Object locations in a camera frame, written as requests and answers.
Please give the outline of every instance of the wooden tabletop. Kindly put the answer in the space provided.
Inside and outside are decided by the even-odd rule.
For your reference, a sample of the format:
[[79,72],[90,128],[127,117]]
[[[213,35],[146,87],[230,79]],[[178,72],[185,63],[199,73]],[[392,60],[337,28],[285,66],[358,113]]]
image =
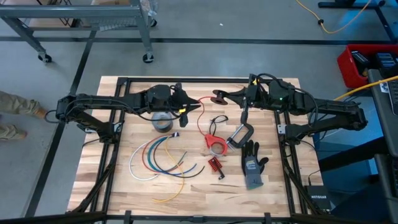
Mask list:
[[[118,77],[102,77],[98,95],[113,96],[117,79]],[[299,81],[296,78],[285,78],[284,80],[299,87]],[[130,92],[145,90],[156,84],[158,83],[132,83]],[[214,89],[238,91],[245,84],[182,83],[182,86],[189,97],[198,99],[202,96],[212,96],[211,92]],[[231,136],[240,125],[241,109],[239,109],[239,106],[234,103],[229,103],[226,106],[216,105],[209,99],[205,99],[203,102],[206,110],[199,122],[202,130],[207,132],[210,119],[224,114],[228,116],[229,120],[217,124],[216,135],[225,139]],[[128,165],[131,154],[140,145],[163,134],[155,131],[151,122],[140,119],[136,115],[126,115],[112,186],[109,214],[123,215],[125,210],[131,210],[133,215],[262,217],[264,212],[269,212],[272,217],[290,216],[275,130],[274,112],[257,109],[250,109],[249,112],[248,123],[253,125],[255,129],[251,139],[260,144],[258,158],[269,158],[269,162],[261,175],[264,185],[254,190],[246,189],[239,149],[235,152],[229,149],[227,156],[219,158],[223,166],[222,171],[226,177],[218,180],[220,175],[213,172],[208,164],[208,160],[212,156],[210,156],[204,138],[197,128],[196,121],[201,112],[202,108],[190,112],[188,115],[189,123],[185,128],[178,125],[178,120],[174,121],[174,127],[170,133],[178,131],[180,137],[170,139],[169,151],[175,159],[179,159],[184,152],[187,152],[183,160],[183,170],[197,164],[196,168],[187,175],[196,174],[203,166],[205,166],[205,169],[200,175],[185,179],[181,194],[165,203],[154,202],[152,199],[166,199],[173,196],[182,184],[181,178],[162,174],[149,181],[140,181],[130,175]],[[105,110],[93,111],[93,116],[102,121],[108,121],[109,114],[110,111]],[[306,116],[290,116],[290,118],[292,123],[305,124],[307,122]],[[86,141],[96,138],[98,138],[96,134],[88,134]],[[312,143],[310,138],[304,140]],[[69,210],[75,208],[94,186],[102,147],[101,143],[94,142],[83,148],[68,204]],[[156,158],[161,167],[169,168],[174,164],[166,155],[164,148],[164,143],[159,146]],[[302,181],[303,184],[306,184],[308,175],[319,169],[317,155],[314,149],[307,144],[300,144],[296,148]],[[132,171],[140,178],[152,177],[153,172],[147,170],[142,164],[141,154],[142,151],[139,151],[132,160]],[[313,185],[323,184],[319,172],[311,176],[311,181]],[[293,192],[296,211],[299,212],[299,200],[294,187]],[[98,208],[101,208],[103,195],[104,187],[100,192]]]

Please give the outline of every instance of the caster wheel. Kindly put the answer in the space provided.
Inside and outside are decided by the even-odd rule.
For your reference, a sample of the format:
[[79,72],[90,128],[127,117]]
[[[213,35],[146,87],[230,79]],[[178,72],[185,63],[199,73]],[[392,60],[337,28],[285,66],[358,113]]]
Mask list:
[[44,56],[44,59],[42,58],[42,56],[37,56],[37,58],[39,59],[39,60],[41,60],[42,62],[44,62],[44,63],[50,63],[50,62],[52,62],[52,58],[51,58],[51,56],[49,56],[49,55],[45,55]]
[[142,56],[142,61],[144,63],[152,63],[154,61],[154,56],[150,56],[150,58],[148,58],[147,54],[144,54],[144,56]]
[[156,25],[157,25],[156,19],[152,19],[152,20],[150,21],[150,26],[151,26],[151,27],[155,27]]

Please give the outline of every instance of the roll of tape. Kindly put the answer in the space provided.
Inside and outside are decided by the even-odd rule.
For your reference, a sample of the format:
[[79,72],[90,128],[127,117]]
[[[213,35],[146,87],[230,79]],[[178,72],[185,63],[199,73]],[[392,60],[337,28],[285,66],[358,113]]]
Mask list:
[[[165,112],[155,112],[152,119],[172,119],[172,115]],[[152,121],[152,125],[156,131],[166,133],[173,128],[173,121]]]

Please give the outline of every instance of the yellow wire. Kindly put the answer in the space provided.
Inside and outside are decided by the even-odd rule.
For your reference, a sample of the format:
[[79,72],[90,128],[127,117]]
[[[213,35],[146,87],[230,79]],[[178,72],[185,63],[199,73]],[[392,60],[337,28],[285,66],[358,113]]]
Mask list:
[[[319,16],[315,12],[313,12],[311,9],[305,7],[299,0],[296,0],[296,1],[297,1],[297,3],[299,3],[301,5],[301,7],[306,9],[308,12],[311,12],[318,19],[318,21],[320,20]],[[335,34],[335,33],[342,31],[343,29],[348,27],[352,22],[354,22],[362,14],[362,12],[369,6],[369,4],[371,2],[372,2],[372,0],[369,0],[368,3],[366,3],[366,5],[362,8],[362,10],[360,10],[360,12],[351,21],[349,21],[346,25],[344,25],[342,28],[335,30],[335,31],[328,31],[325,28],[325,26],[323,25],[323,23],[321,23],[322,29],[328,34]]]
[[167,155],[170,157],[170,159],[173,160],[173,162],[175,163],[175,165],[180,169],[181,176],[183,177],[183,178],[182,178],[182,184],[181,184],[180,190],[178,190],[178,192],[177,192],[173,197],[170,197],[170,198],[165,199],[165,200],[152,199],[152,200],[155,201],[155,202],[168,202],[169,200],[172,200],[173,198],[177,197],[177,196],[181,193],[181,191],[182,191],[182,189],[183,189],[183,187],[184,187],[184,182],[185,182],[185,181],[184,181],[184,172],[183,172],[183,170],[181,169],[181,167],[180,167],[180,165],[178,164],[178,162],[172,157],[172,155],[170,155],[169,151],[167,150],[167,143],[168,143],[169,139],[170,139],[170,136],[167,137],[167,139],[166,139],[166,143],[165,143],[165,148],[164,148],[164,149],[165,149]]
[[341,99],[343,99],[344,97],[346,97],[346,96],[348,96],[348,95],[351,95],[351,94],[353,94],[353,93],[356,93],[356,92],[359,91],[359,90],[363,90],[363,89],[365,89],[365,88],[369,88],[369,87],[372,87],[372,86],[374,86],[374,85],[378,85],[378,84],[380,84],[380,83],[389,82],[389,81],[393,81],[393,80],[398,80],[398,76],[394,76],[394,77],[391,77],[391,78],[387,78],[387,79],[384,79],[384,80],[380,80],[380,81],[377,81],[377,82],[374,82],[374,83],[367,84],[367,85],[365,85],[365,86],[361,86],[361,87],[359,87],[359,88],[356,88],[355,90],[349,91],[348,93],[345,93],[345,94],[343,94],[343,95],[337,97],[335,100],[341,100]]

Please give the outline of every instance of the gray glove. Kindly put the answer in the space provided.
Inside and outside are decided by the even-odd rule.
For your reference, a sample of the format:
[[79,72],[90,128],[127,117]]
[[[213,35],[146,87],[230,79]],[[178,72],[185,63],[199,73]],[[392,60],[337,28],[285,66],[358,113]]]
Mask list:
[[269,161],[268,157],[262,158],[260,162],[257,159],[260,144],[253,141],[248,141],[242,147],[242,170],[245,176],[246,187],[250,189],[255,189],[257,187],[263,186],[261,180],[261,173],[264,171],[265,164]]

